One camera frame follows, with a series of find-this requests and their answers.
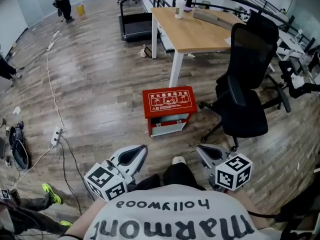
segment chair seat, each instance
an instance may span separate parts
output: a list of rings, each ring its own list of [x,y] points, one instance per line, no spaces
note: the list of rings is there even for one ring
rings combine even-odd
[[[217,97],[221,97],[226,89],[223,85],[217,85]],[[246,106],[234,104],[228,93],[221,101],[219,115],[225,134],[238,138],[252,138],[264,135],[268,132],[268,123],[260,99],[254,90],[243,91]]]

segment paper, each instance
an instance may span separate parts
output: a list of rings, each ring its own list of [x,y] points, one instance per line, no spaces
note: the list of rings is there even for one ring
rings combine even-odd
[[[227,39],[224,39],[224,41],[225,41],[228,45],[231,45],[231,36],[228,37]]]
[[[14,111],[13,111],[13,114],[19,115],[20,112],[21,112],[20,107],[16,106],[15,109],[14,109]]]

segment red fire extinguisher box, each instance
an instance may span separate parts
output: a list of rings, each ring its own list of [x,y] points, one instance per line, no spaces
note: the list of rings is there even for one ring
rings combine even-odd
[[[181,131],[197,112],[191,86],[143,90],[142,99],[151,137]]]

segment cup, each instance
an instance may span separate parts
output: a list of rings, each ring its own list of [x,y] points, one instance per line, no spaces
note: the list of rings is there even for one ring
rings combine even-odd
[[[139,54],[142,58],[147,57],[147,54],[146,54],[146,52],[145,52],[145,49],[141,49],[141,51],[139,51],[138,54]]]
[[[182,19],[184,17],[186,1],[185,0],[175,0],[175,15],[176,19]]]

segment power strip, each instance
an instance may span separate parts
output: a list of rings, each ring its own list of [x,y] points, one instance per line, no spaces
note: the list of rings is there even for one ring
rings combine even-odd
[[[53,135],[52,135],[52,138],[51,138],[51,144],[54,147],[58,144],[58,140],[60,138],[61,131],[62,131],[62,129],[59,126],[56,126],[54,128],[54,132],[53,132]]]

